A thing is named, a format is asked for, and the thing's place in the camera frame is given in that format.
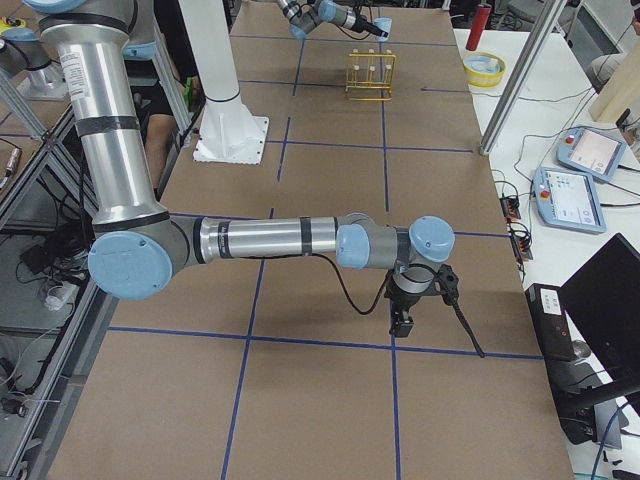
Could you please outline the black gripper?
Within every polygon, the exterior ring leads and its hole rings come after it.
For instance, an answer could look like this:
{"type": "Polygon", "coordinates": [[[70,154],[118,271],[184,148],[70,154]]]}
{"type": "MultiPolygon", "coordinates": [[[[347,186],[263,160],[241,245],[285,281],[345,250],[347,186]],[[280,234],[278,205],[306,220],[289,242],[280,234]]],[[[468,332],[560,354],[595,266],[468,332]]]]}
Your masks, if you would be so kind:
{"type": "Polygon", "coordinates": [[[387,281],[384,294],[390,302],[391,326],[389,334],[392,337],[408,337],[414,325],[410,309],[422,297],[439,295],[440,291],[433,279],[417,282],[407,279],[402,274],[392,274],[387,281]]]}
{"type": "Polygon", "coordinates": [[[381,41],[386,41],[388,38],[387,31],[382,30],[374,23],[371,23],[368,20],[366,20],[364,17],[358,17],[355,20],[355,32],[356,33],[367,32],[369,34],[372,34],[378,37],[381,41]]]}

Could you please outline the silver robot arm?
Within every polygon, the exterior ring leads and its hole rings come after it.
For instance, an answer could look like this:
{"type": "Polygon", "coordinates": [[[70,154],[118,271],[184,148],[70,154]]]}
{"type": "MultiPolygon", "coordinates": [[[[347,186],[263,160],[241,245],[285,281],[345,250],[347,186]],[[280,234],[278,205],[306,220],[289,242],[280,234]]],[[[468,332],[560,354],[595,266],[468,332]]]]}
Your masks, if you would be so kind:
{"type": "Polygon", "coordinates": [[[322,23],[346,28],[355,33],[367,32],[386,40],[389,33],[371,23],[356,10],[334,1],[312,1],[306,11],[297,1],[278,0],[277,5],[289,22],[291,35],[304,40],[322,23]]]}
{"type": "Polygon", "coordinates": [[[124,64],[134,34],[153,27],[139,1],[35,1],[44,41],[58,52],[86,155],[98,211],[88,266],[106,293],[128,300],[164,289],[182,269],[219,259],[319,256],[335,268],[382,269],[394,337],[413,326],[424,296],[456,306],[458,279],[448,265],[455,236],[444,220],[380,226],[343,217],[217,221],[173,217],[153,192],[124,64]]]}

